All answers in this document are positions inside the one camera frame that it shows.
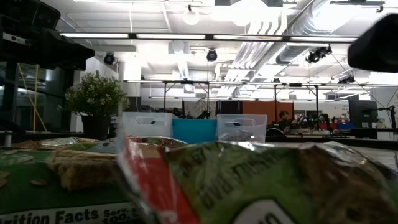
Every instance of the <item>person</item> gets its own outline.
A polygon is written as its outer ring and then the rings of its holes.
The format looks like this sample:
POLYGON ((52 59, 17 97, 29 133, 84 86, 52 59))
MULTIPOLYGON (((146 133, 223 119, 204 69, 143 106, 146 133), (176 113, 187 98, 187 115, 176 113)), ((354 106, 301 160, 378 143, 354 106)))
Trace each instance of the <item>person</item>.
POLYGON ((289 121, 289 112, 281 111, 279 112, 279 130, 283 131, 285 134, 289 132, 291 124, 297 124, 296 120, 289 121))

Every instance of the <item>black plant pot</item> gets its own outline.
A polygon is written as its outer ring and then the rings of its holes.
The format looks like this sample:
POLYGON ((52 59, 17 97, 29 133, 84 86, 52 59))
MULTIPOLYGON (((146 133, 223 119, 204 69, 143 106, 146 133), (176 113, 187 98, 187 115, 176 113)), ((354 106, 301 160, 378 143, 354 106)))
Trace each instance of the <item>black plant pot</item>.
POLYGON ((83 131, 86 138, 105 140, 108 137, 110 117, 105 116, 82 116, 83 131))

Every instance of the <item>computer monitor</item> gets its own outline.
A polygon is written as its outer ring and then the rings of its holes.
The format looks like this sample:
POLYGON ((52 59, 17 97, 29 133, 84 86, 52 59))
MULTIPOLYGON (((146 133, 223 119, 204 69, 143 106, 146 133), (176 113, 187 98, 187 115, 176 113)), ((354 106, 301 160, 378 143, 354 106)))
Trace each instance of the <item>computer monitor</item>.
POLYGON ((377 103, 375 101, 349 100, 348 104, 349 118, 355 128, 375 127, 377 124, 377 103))

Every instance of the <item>spotlight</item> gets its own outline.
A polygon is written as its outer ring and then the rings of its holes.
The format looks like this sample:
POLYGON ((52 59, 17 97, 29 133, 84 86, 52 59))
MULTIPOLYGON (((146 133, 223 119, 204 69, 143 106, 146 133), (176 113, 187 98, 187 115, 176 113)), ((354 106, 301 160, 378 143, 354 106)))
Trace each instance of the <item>spotlight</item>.
POLYGON ((308 63, 317 63, 321 59, 326 57, 326 55, 329 55, 331 53, 332 53, 332 51, 331 51, 330 46, 329 47, 319 47, 315 51, 311 51, 310 55, 307 58, 305 58, 305 60, 308 63))
POLYGON ((347 78, 342 78, 341 80, 338 80, 337 84, 350 84, 350 83, 354 83, 355 82, 355 78, 353 75, 350 75, 347 78))
POLYGON ((107 65, 114 65, 118 62, 117 58, 114 57, 114 52, 107 52, 104 58, 104 63, 107 65))
POLYGON ((214 62, 217 60, 217 53, 215 49, 210 49, 209 52, 207 53, 207 61, 209 62, 214 62))

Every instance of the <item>crinkled plastic bag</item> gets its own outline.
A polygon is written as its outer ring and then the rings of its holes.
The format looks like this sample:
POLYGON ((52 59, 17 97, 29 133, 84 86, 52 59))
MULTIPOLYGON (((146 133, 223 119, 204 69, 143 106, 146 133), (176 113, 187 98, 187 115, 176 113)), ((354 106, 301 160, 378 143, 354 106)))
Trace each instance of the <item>crinkled plastic bag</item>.
POLYGON ((397 174, 346 146, 125 139, 118 163, 147 223, 398 223, 397 174))

